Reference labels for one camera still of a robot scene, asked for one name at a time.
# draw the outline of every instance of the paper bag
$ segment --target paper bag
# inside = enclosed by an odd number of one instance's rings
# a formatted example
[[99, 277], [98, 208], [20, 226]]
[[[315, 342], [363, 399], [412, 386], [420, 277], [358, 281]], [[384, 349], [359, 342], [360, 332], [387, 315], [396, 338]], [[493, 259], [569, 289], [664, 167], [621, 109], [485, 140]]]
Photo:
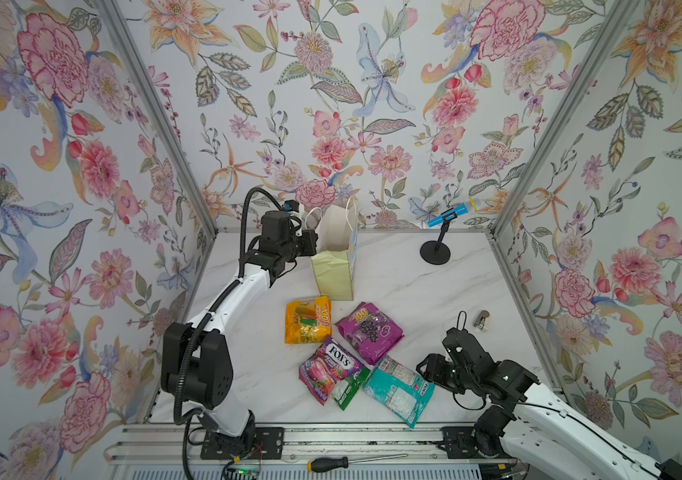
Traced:
[[357, 247], [357, 203], [328, 206], [317, 232], [312, 269], [319, 294], [331, 300], [354, 300], [354, 259]]

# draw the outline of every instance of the floral wallpaper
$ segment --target floral wallpaper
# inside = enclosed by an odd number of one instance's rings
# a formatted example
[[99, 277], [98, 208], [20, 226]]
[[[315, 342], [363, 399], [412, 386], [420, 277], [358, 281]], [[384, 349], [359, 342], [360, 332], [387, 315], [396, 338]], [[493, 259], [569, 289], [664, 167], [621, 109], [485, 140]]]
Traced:
[[201, 271], [144, 111], [88, 0], [0, 0], [0, 478], [99, 476]]
[[[503, 206], [607, 0], [121, 2], [217, 224], [260, 185], [362, 228]], [[269, 208], [265, 199], [253, 211]], [[258, 227], [259, 215], [251, 218]]]
[[682, 460], [682, 0], [645, 0], [501, 246], [597, 425]]

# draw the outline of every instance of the screwdriver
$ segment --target screwdriver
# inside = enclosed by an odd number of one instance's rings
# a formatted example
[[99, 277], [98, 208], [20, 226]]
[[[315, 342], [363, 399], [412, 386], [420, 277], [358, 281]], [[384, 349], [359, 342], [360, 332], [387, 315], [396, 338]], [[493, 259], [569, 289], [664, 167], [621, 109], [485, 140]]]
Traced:
[[388, 460], [390, 458], [401, 458], [408, 456], [407, 453], [401, 453], [399, 455], [390, 455], [386, 457], [375, 457], [375, 458], [363, 458], [361, 460], [349, 460], [349, 457], [341, 458], [331, 458], [331, 457], [321, 457], [315, 458], [307, 464], [307, 468], [310, 472], [314, 473], [325, 473], [335, 470], [336, 468], [348, 468], [350, 463], [361, 463], [361, 462], [375, 462], [376, 460]]

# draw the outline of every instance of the screwdriver handle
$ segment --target screwdriver handle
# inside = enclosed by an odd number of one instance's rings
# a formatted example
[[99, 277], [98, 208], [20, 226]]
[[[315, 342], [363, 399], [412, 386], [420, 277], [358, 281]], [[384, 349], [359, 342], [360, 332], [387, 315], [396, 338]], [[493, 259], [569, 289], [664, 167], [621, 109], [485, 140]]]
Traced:
[[348, 468], [349, 467], [349, 458], [347, 457], [341, 457], [341, 458], [330, 458], [330, 457], [321, 457], [321, 458], [315, 458], [311, 462], [307, 464], [307, 468], [310, 472], [314, 473], [325, 473], [325, 472], [330, 472], [331, 470], [335, 470], [336, 468]]

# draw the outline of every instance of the candy bag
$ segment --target candy bag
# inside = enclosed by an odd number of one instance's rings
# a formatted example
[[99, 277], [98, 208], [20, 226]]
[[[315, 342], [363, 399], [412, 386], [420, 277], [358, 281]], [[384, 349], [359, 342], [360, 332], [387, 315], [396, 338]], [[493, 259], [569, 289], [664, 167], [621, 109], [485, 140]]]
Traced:
[[364, 389], [413, 428], [432, 398], [435, 386], [387, 355], [370, 374]]
[[381, 360], [403, 338], [403, 329], [374, 304], [367, 302], [360, 303], [354, 312], [339, 320], [336, 328], [371, 365]]
[[332, 396], [342, 410], [369, 374], [360, 360], [330, 337], [298, 367], [298, 378], [318, 402], [325, 405]]
[[328, 297], [288, 303], [285, 312], [286, 343], [320, 343], [332, 334]]

